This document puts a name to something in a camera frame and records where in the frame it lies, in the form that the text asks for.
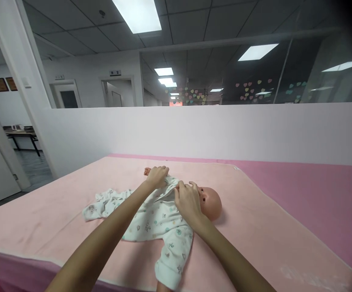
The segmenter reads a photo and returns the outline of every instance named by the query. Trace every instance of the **desk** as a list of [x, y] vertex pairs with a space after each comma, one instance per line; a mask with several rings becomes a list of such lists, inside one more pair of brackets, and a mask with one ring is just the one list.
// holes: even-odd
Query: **desk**
[[19, 145], [17, 143], [17, 141], [15, 140], [16, 137], [28, 137], [30, 138], [31, 142], [33, 143], [34, 149], [36, 150], [38, 156], [40, 156], [39, 154], [39, 150], [37, 148], [37, 146], [35, 145], [35, 141], [38, 141], [37, 139], [37, 135], [35, 133], [27, 133], [25, 131], [12, 131], [12, 130], [6, 130], [6, 136], [9, 139], [13, 139], [15, 146], [17, 147], [18, 151], [21, 150], [21, 148], [19, 148]]

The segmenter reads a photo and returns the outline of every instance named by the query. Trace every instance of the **pink blanket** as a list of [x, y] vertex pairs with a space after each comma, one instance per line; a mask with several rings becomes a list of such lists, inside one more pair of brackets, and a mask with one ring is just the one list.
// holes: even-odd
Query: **pink blanket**
[[[144, 167], [158, 161], [106, 157], [0, 207], [0, 252], [63, 265], [101, 220], [85, 223], [82, 209], [110, 187], [137, 187]], [[352, 290], [352, 269], [231, 165], [167, 161], [171, 174], [209, 186], [222, 198], [218, 229], [277, 291]], [[120, 242], [101, 280], [154, 290], [161, 240]], [[183, 290], [233, 291], [221, 265], [195, 236]]]

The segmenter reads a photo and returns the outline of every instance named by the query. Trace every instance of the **floor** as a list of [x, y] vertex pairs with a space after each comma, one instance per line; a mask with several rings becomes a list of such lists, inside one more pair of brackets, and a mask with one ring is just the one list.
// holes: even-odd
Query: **floor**
[[28, 179], [30, 180], [31, 186], [19, 193], [0, 200], [0, 206], [53, 181], [51, 171], [46, 163], [43, 152], [40, 152], [40, 157], [38, 157], [35, 151], [21, 150], [15, 151], [15, 153]]

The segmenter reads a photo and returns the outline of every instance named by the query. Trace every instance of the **doll face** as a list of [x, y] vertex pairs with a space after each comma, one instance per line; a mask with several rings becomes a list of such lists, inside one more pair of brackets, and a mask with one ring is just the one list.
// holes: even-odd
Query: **doll face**
[[218, 193], [210, 187], [198, 187], [198, 191], [202, 213], [211, 221], [218, 219], [222, 213], [222, 201]]

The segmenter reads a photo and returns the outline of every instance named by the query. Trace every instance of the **white printed onesie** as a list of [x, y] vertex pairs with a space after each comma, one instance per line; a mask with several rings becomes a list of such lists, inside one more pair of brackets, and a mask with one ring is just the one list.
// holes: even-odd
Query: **white printed onesie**
[[[167, 176], [166, 182], [166, 187], [155, 190], [145, 200], [122, 239], [137, 242], [162, 238], [164, 247], [154, 269], [157, 280], [175, 290], [189, 256], [193, 231], [175, 205], [173, 189], [178, 179]], [[131, 190], [117, 193], [109, 189], [96, 194], [96, 203], [83, 210], [85, 221], [108, 217], [131, 193]]]

